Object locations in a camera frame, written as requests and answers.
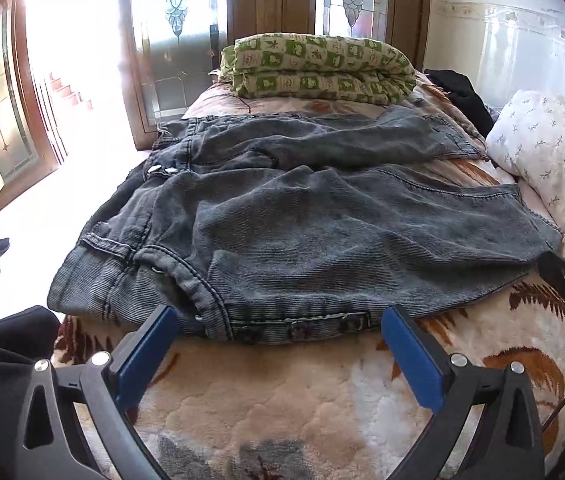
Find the blue gripper pad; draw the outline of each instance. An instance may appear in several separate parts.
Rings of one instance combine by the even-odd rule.
[[[421,330],[391,307],[382,315],[380,330],[418,404],[437,413],[444,402],[443,375],[416,336]]]
[[[131,344],[134,345],[117,373],[118,408],[122,411],[137,407],[140,399],[149,387],[156,370],[165,357],[169,346],[179,332],[178,314],[167,307],[157,319],[153,315],[134,333]]]

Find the white wall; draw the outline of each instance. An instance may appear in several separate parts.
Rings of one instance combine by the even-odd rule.
[[[565,95],[565,3],[431,0],[424,66],[466,74],[496,107],[518,89]]]

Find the bedsheet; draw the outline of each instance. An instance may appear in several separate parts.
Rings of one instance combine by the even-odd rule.
[[[403,105],[440,115],[484,150],[472,124],[424,76],[418,75],[416,90]],[[240,100],[227,85],[217,84],[186,116],[303,110],[374,117],[383,108],[292,98]],[[417,168],[463,186],[513,181],[487,160],[436,161]],[[520,187],[527,205],[550,218],[534,191],[523,182]],[[479,303],[419,324],[446,351],[462,352],[475,364],[504,368],[511,361],[522,362],[541,418],[565,394],[565,302],[535,272]],[[84,362],[94,351],[113,349],[133,329],[67,316],[54,362]],[[369,332],[283,347],[181,338],[154,377],[134,422],[171,478],[369,480],[390,474],[430,415],[415,402],[381,335]],[[473,411],[443,478],[459,466],[478,418]],[[80,411],[80,419],[103,471],[117,478],[86,410]],[[548,454],[559,453],[565,409],[543,440]]]

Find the floor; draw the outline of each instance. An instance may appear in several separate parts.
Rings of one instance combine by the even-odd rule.
[[[71,155],[0,211],[0,238],[11,240],[11,248],[0,258],[0,319],[46,305],[54,274],[85,222],[147,156],[133,148],[128,126],[122,141],[118,137],[112,142],[98,128],[92,133],[99,142],[90,141],[88,152]]]

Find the gray denim jeans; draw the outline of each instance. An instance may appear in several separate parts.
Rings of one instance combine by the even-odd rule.
[[[278,344],[359,332],[388,306],[466,305],[529,272],[561,234],[518,187],[458,187],[406,167],[479,158],[439,117],[296,114],[176,121],[89,220],[53,310]]]

